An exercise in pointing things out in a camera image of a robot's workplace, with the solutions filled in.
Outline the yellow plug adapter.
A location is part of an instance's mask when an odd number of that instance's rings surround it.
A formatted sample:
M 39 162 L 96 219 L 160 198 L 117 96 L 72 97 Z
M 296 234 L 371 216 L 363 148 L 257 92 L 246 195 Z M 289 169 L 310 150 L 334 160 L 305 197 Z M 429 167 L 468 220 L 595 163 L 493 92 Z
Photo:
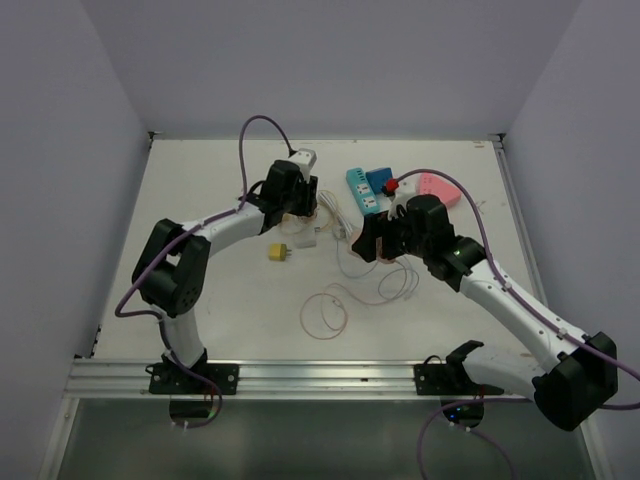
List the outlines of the yellow plug adapter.
M 268 259 L 274 262 L 284 262 L 291 256 L 291 249 L 285 243 L 272 243 L 268 248 Z

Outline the dark blue plug adapter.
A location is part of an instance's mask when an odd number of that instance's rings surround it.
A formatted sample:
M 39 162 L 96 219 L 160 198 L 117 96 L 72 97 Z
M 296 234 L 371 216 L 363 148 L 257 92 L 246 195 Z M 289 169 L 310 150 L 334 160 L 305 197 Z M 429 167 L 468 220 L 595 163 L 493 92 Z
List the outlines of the dark blue plug adapter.
M 381 167 L 366 171 L 365 177 L 371 191 L 378 195 L 382 193 L 383 187 L 393 177 L 393 173 L 390 167 Z

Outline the teal power strip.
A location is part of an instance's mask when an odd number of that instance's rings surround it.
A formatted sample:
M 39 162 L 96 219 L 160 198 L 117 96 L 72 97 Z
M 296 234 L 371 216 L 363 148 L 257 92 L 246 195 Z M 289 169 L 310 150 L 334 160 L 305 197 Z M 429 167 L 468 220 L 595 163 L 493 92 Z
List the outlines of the teal power strip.
M 368 182 L 365 172 L 361 168 L 347 170 L 345 179 L 358 209 L 363 216 L 376 214 L 380 211 L 376 194 Z

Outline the pink triangular socket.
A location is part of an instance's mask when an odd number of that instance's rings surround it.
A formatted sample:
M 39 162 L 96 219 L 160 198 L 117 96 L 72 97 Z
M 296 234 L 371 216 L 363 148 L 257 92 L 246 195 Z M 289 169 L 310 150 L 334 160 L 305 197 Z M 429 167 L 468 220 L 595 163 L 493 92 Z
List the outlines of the pink triangular socket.
M 431 173 L 421 173 L 415 183 L 417 195 L 437 197 L 446 208 L 454 207 L 461 199 L 461 191 L 448 181 Z

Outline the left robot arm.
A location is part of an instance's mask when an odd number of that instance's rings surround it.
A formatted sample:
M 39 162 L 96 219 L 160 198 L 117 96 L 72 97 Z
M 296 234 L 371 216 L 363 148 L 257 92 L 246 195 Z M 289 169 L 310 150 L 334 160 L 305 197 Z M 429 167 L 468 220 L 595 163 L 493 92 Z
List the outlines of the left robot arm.
M 132 287 L 160 315 L 166 355 L 175 363 L 172 379 L 185 392 L 201 390 L 208 379 L 195 320 L 209 259 L 227 247 L 264 234 L 287 214 L 310 217 L 316 210 L 317 156 L 300 149 L 270 166 L 259 191 L 241 205 L 186 223 L 164 219 L 154 226 L 132 274 Z

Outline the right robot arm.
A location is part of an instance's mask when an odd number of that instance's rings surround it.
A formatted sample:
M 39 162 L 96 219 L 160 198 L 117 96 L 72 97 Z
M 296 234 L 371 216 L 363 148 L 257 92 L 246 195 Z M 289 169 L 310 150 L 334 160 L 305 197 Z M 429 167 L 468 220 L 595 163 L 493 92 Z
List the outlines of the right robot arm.
M 572 431 L 616 394 L 617 355 L 604 333 L 588 335 L 561 319 L 489 261 L 476 240 L 458 235 L 434 195 L 418 195 L 396 214 L 368 214 L 351 246 L 367 263 L 403 255 L 499 321 L 528 350 L 521 357 L 469 340 L 450 352 L 441 379 L 456 392 L 489 386 L 533 401 L 554 426 Z

